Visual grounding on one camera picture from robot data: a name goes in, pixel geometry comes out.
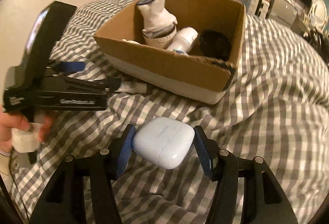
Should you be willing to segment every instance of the white plastic bottle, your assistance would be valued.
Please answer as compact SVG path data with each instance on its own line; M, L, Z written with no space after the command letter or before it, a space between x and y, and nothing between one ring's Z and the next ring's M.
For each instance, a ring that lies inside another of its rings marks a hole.
M198 32L192 27L185 27L177 32L172 44L167 48L169 51L189 52L193 41L198 37Z

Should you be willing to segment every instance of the cardboard box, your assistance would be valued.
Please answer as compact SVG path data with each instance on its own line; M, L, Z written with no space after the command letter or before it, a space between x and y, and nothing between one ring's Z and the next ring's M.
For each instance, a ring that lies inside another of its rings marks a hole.
M144 20L135 6L137 1L114 15L95 34L95 40L111 64L175 94L208 104L217 103L238 66L244 39L245 6L232 0L166 0L166 9L177 18L177 30L191 26L200 34L211 29L229 39L231 54L224 62L198 56L201 55L198 45L186 56L122 41L145 43Z

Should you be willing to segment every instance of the plaid blanket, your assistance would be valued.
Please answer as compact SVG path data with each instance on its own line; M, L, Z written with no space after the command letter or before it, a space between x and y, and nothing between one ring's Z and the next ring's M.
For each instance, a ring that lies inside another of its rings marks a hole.
M133 0L98 0L80 7L56 43L52 58L84 61L73 77L96 80L126 75L111 67L93 34ZM106 111L58 113L51 138L30 170L14 168L18 189L11 195L31 214L64 156L90 156L121 136L165 116L201 125L209 138L238 157L263 156L277 177L299 223L307 223L329 191L329 72L316 51L272 20L246 16L242 58L231 86L215 105L154 87L149 95L113 94ZM173 170L156 167L133 153L126 173L113 184L123 223L203 223L215 190L195 150ZM90 182L85 179L88 222L93 222ZM239 183L235 223L241 218Z

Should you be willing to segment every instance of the silver bolt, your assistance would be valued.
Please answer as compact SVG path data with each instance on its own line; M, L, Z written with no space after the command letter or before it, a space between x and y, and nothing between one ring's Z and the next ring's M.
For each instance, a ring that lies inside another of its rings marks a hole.
M221 156L227 156L227 155L229 154L229 152L228 152L228 150L226 150L226 149L221 149L221 150L219 151L219 154L220 154Z
M259 163L259 164L261 164L261 163L263 163L263 162L264 162L264 159L263 159L263 158L261 158L260 156L256 156L256 157L255 157L255 161L256 161L256 163Z
M66 156L66 157L65 157L65 161L68 162L68 163L69 163L69 162L72 162L72 161L73 161L73 156L72 156L72 155L68 155L68 156Z
M101 150L99 151L99 153L100 153L101 155L107 155L109 152L110 152L110 151L109 151L108 149L106 149L106 148L101 149Z

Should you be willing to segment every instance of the human hand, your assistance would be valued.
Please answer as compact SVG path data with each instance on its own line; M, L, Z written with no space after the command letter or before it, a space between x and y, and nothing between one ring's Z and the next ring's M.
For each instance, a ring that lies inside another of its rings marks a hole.
M43 125L38 132L39 142L45 142L50 133L50 129L55 121L54 112L46 112ZM11 128L28 131L31 124L21 112L4 113L0 106L0 150L10 153L12 149L12 131Z

